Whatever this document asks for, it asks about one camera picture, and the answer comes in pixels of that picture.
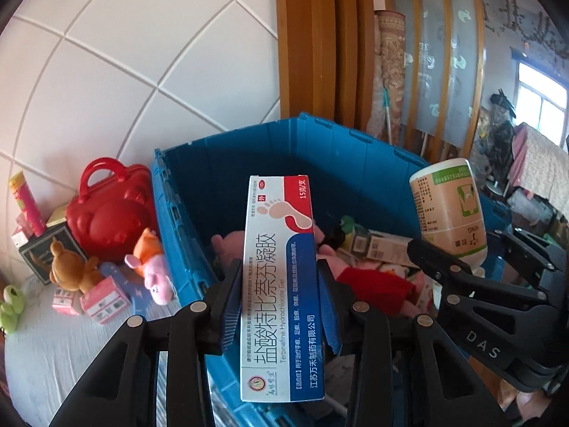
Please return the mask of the person's hand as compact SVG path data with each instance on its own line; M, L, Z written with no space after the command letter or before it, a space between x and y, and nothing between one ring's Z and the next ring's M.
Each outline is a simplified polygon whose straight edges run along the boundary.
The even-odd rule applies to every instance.
M515 403L524 421L534 417L540 417L551 404L551 399L548 398L542 390L521 392L504 380L500 380L499 382L497 400L504 411L512 403Z

